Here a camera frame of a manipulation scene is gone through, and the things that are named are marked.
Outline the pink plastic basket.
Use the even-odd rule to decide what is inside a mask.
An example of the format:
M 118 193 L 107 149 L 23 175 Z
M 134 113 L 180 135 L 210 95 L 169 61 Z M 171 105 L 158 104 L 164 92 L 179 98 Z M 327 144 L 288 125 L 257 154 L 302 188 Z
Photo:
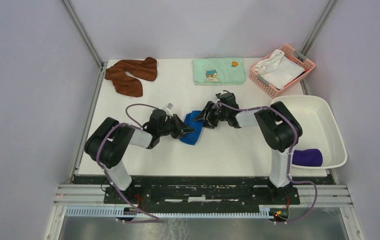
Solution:
M 298 64 L 299 66 L 303 67 L 305 72 L 302 73 L 299 77 L 294 79 L 292 82 L 290 82 L 288 85 L 286 85 L 282 90 L 276 89 L 273 85 L 269 84 L 266 80 L 264 80 L 259 74 L 257 74 L 252 67 L 257 64 L 253 64 L 249 68 L 249 79 L 252 80 L 258 87 L 260 87 L 265 93 L 267 93 L 271 98 L 276 98 L 278 96 L 281 96 L 283 93 L 285 93 L 288 89 L 293 87 L 294 85 L 298 84 L 302 80 L 304 80 L 309 73 L 316 67 L 316 64 L 308 59 L 305 55 L 298 52 L 295 48 L 290 46 L 289 44 L 284 44 L 283 46 L 279 47 L 276 50 L 282 50 L 285 53 L 285 56 L 293 61 L 294 63 Z M 264 60 L 272 54 L 265 56 L 261 60 Z

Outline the brown towel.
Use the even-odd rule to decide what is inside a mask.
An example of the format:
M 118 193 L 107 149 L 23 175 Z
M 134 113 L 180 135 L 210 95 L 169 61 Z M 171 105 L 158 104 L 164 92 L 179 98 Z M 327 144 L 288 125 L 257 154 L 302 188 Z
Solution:
M 123 59 L 106 69 L 105 79 L 111 81 L 115 91 L 124 96 L 143 96 L 141 80 L 153 82 L 158 76 L 158 61 L 153 57 L 144 60 Z

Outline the purple towel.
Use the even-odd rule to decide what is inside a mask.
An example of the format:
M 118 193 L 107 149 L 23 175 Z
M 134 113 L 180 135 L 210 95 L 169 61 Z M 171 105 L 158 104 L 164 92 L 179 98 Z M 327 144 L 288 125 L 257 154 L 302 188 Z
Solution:
M 319 149 L 294 150 L 292 164 L 302 167 L 321 167 L 323 155 Z

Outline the blue towel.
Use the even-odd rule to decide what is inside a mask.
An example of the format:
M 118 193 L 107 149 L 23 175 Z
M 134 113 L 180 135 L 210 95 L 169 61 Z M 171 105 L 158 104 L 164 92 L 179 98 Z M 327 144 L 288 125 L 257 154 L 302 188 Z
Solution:
M 202 133 L 204 122 L 202 120 L 195 121 L 194 118 L 196 118 L 200 113 L 200 110 L 193 110 L 192 112 L 186 114 L 184 123 L 191 127 L 193 131 L 179 138 L 182 143 L 194 146 L 198 142 Z

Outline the white cloth in basket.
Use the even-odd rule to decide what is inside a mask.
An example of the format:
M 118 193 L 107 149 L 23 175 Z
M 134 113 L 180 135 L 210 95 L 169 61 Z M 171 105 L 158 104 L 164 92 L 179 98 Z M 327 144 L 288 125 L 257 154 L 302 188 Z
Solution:
M 285 52 L 276 49 L 270 57 L 260 60 L 252 69 L 278 90 L 298 78 L 305 69 L 285 56 Z

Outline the aluminium frame rail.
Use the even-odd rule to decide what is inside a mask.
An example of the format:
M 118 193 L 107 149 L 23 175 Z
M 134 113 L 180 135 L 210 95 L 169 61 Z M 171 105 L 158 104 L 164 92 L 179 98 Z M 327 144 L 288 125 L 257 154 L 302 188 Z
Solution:
M 297 185 L 302 207 L 308 207 L 314 200 L 315 191 L 311 185 Z M 318 208 L 352 208 L 354 206 L 346 185 L 318 185 Z M 99 185 L 61 184 L 55 195 L 56 206 L 105 206 L 105 194 Z

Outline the white plastic tub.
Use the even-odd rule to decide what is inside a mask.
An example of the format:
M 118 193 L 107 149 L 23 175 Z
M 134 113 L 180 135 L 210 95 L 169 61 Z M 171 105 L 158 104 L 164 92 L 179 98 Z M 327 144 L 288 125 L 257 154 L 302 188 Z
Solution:
M 302 127 L 295 152 L 304 152 L 309 159 L 318 157 L 317 153 L 322 154 L 322 162 L 316 160 L 311 164 L 302 160 L 300 154 L 295 154 L 297 161 L 293 161 L 293 167 L 325 170 L 339 168 L 347 162 L 348 154 L 339 127 L 324 99 L 312 95 L 287 95 L 272 100 L 272 103 L 276 102 L 282 102 Z

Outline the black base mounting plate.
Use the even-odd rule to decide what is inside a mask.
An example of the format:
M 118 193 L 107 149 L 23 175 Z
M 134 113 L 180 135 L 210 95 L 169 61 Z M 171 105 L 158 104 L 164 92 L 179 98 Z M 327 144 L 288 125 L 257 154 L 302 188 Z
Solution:
M 126 200 L 150 214 L 256 213 L 261 205 L 300 205 L 301 185 L 274 195 L 266 177 L 133 176 Z

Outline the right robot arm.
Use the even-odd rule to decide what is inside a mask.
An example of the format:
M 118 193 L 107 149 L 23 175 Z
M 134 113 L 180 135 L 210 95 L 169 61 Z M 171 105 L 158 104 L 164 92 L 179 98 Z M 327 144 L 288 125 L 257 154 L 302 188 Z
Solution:
M 303 134 L 303 129 L 289 109 L 281 101 L 270 106 L 239 108 L 234 93 L 225 91 L 216 94 L 217 101 L 209 101 L 192 120 L 203 122 L 205 128 L 214 129 L 219 122 L 240 129 L 259 127 L 267 145 L 271 148 L 271 172 L 267 199 L 280 204 L 287 198 L 284 187 L 291 184 L 290 175 L 293 148 Z

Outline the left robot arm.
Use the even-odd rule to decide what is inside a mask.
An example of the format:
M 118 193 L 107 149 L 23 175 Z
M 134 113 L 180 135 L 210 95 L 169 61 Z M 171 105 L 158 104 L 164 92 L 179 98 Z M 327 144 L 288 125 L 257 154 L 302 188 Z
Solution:
M 84 152 L 103 170 L 116 190 L 116 197 L 125 204 L 132 202 L 136 191 L 131 187 L 132 177 L 122 158 L 129 145 L 153 149 L 162 137 L 179 139 L 195 129 L 176 114 L 168 115 L 163 109 L 154 109 L 145 128 L 136 129 L 127 123 L 107 117 L 88 138 Z

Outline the mint green cartoon towel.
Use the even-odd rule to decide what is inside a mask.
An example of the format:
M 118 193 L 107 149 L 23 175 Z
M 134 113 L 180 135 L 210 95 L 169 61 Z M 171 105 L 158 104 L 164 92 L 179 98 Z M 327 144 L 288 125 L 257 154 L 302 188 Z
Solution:
M 194 59 L 192 69 L 196 85 L 243 85 L 246 81 L 241 57 Z

